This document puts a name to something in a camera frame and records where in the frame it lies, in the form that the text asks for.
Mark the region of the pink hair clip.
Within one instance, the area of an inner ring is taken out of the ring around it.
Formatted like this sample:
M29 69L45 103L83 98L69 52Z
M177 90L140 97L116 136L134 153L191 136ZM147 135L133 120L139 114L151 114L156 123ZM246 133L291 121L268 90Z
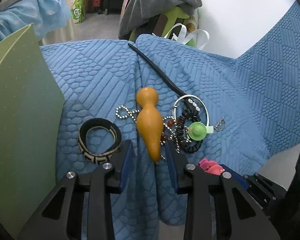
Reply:
M208 160L206 158L203 158L199 162L199 166L206 173L214 174L217 176L221 175L225 171L225 169L221 165L219 165L216 161Z

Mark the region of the green round hair clip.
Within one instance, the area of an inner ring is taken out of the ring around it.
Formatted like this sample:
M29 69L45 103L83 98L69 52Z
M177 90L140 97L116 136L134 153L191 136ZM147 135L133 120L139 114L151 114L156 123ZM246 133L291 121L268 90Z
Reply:
M193 122L187 128L187 134L194 141L203 140L208 134L212 134L214 132L213 126L205 126L201 122Z

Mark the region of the green jewelry box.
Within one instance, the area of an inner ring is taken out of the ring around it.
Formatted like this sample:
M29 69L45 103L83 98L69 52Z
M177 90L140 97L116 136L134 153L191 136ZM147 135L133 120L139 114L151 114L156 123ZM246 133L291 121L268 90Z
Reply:
M0 223L12 238L55 185L64 102L31 25L0 42Z

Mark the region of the orange gourd ornament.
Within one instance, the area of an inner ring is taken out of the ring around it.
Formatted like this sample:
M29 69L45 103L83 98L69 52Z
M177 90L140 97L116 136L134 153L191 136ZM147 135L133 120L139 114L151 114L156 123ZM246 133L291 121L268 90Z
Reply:
M141 107L136 119L136 127L154 163L158 163L161 158L160 139L164 129L162 116L156 109L158 100L158 93L152 87L144 87L136 95L136 101Z

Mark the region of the silver bangle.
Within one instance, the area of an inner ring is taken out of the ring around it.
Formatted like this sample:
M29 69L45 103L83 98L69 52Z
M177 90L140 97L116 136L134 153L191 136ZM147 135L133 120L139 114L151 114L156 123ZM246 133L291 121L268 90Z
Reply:
M177 116L177 108L179 103L183 103L183 111L181 116ZM203 103L203 101L198 98L197 96L186 94L181 97L179 97L173 104L172 108L172 116L175 121L177 121L178 118L183 118L185 120L191 120L191 121L201 121L200 115L204 113L205 114L205 120L206 124L205 126L210 126L210 118L209 118L209 112L207 110L206 105Z

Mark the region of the small silver clasp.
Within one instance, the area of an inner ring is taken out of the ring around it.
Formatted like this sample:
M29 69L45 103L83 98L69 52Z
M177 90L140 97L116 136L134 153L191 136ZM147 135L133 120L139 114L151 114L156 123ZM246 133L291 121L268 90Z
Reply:
M223 131L226 128L224 117L221 117L214 126L214 130L217 132Z

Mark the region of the blue textured blanket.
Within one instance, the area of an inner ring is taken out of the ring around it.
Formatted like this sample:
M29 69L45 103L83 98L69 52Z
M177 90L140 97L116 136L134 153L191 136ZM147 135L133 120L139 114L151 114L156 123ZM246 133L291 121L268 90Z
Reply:
M300 5L236 59L152 35L141 35L138 48L186 94L199 97L210 124L224 117L226 128L204 139L196 163L209 158L240 174L254 173L274 154L300 143ZM133 120L121 120L115 109L136 108L136 94L154 88L158 110L170 115L177 100L161 77L127 41L87 40L39 46L65 102L56 145L56 181L67 172L93 171L81 153L78 130L91 118L114 122L134 155L127 187L112 196L116 239L157 239L159 224L185 222L186 197L173 192L164 161L154 163Z

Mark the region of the black hair stick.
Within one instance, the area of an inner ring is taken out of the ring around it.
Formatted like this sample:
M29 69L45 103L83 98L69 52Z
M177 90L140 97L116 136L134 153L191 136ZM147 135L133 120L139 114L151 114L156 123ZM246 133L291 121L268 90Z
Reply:
M128 43L128 46L136 52L143 60L145 60L151 68L161 77L161 79L166 83L166 85L174 91L179 96L185 96L186 93L182 91L153 61L151 61L145 54L139 51L131 43Z

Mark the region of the white tote bag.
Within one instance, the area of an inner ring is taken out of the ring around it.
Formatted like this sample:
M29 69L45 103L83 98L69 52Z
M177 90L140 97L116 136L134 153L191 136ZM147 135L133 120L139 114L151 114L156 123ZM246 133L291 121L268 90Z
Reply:
M198 49L199 50L203 50L204 47L207 45L207 43L210 40L210 34L202 29L196 29L195 31L187 34L187 29L186 26L181 24L181 23L177 23L175 24L168 32L166 35L163 36L163 38L168 39L170 34L172 33L172 31L176 28L176 27L181 27L180 32L178 35L172 34L172 38L171 40L179 42L183 45L188 44L193 38L195 38L199 33L204 33L206 36L206 42L200 46Z

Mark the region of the green dotted roll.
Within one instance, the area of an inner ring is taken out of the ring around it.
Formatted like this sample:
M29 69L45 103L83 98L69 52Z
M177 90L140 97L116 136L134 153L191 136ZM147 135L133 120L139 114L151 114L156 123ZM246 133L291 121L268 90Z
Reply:
M187 29L187 36L198 29L198 8L202 6L198 1L199 0L191 0L192 10L191 12L187 12L189 18L184 22Z

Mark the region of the light blue bed sheet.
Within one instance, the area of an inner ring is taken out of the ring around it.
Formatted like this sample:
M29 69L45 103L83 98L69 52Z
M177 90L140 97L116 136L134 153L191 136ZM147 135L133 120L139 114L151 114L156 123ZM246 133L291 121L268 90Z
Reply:
M67 25L71 11L65 0L21 0L0 12L0 39L33 25L39 39Z

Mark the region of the green plastic stool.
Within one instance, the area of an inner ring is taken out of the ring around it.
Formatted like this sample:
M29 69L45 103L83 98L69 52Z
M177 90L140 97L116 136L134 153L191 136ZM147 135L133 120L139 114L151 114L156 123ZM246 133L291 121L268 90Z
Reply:
M150 18L147 23L134 29L129 40L135 42L141 34L151 34L175 41L181 36L180 39L183 41L187 34L184 23L188 19L189 15L183 12L180 7L173 7L165 13Z

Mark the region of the green carton box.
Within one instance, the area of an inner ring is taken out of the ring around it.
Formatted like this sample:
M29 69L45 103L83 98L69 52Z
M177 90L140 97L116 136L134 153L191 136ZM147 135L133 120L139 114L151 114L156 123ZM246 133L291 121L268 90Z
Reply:
M86 0L71 0L71 13L75 23L82 23L85 20Z

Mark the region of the grey fleece blanket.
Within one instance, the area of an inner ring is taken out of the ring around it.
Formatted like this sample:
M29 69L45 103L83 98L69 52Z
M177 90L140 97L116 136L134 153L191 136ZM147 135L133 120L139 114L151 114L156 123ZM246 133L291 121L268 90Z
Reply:
M126 40L130 33L147 23L150 18L179 6L185 13L191 12L191 0L134 0L133 11L126 23L119 24L118 38Z

